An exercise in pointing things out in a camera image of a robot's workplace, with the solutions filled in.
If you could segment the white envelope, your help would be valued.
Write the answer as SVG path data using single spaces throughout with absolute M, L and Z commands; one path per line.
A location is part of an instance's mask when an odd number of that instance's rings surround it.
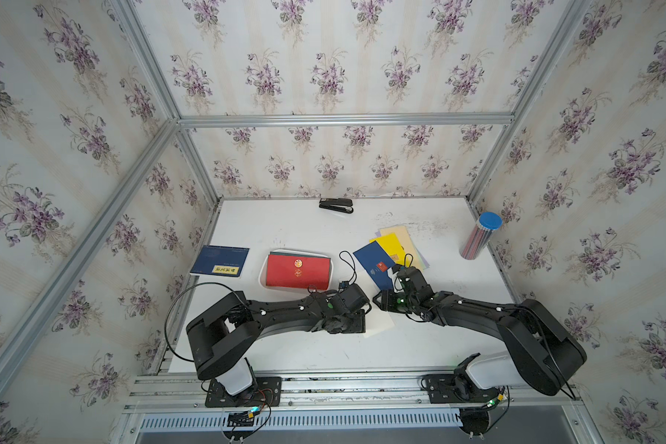
M 390 313 L 380 311 L 377 308 L 373 308 L 367 313 L 364 317 L 364 321 L 366 322 L 366 332 L 364 333 L 365 338 L 370 338 L 386 330 L 392 329 L 395 326 Z

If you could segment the blue envelope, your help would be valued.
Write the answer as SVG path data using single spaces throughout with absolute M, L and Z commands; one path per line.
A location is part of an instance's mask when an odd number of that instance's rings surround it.
M 356 250 L 353 257 L 366 270 L 367 275 L 375 282 L 379 290 L 393 290 L 392 268 L 397 263 L 385 252 L 375 240 Z

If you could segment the dark green envelope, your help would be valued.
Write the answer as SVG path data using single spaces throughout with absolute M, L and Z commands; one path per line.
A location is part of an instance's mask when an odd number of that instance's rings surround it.
M 296 256 L 296 257 L 316 257 L 316 258 L 330 259 L 329 255 L 324 255 L 323 253 L 312 253 L 312 252 L 285 250 L 285 249 L 272 250 L 272 251 L 269 252 L 269 254 L 270 255 L 285 255 L 285 256 Z

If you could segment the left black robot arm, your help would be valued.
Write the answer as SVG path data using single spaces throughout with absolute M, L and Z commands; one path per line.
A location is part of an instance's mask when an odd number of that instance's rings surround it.
M 362 334 L 371 308 L 369 298 L 356 284 L 274 303 L 249 300 L 240 290 L 229 290 L 186 326 L 196 375 L 201 381 L 224 375 L 257 340 L 274 335 L 299 331 Z

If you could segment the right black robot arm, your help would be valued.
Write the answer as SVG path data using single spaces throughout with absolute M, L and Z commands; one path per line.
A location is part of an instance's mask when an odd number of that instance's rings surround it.
M 588 360 L 584 348 L 538 301 L 490 303 L 436 292 L 414 266 L 393 269 L 399 283 L 374 297 L 381 311 L 500 340 L 521 379 L 539 393 L 556 395 Z

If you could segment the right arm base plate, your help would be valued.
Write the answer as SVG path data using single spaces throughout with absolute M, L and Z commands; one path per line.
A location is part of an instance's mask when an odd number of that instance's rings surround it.
M 433 404 L 441 403 L 483 403 L 495 404 L 502 399 L 499 388 L 479 388 L 475 382 L 462 374 L 430 374 L 421 378 L 420 385 Z

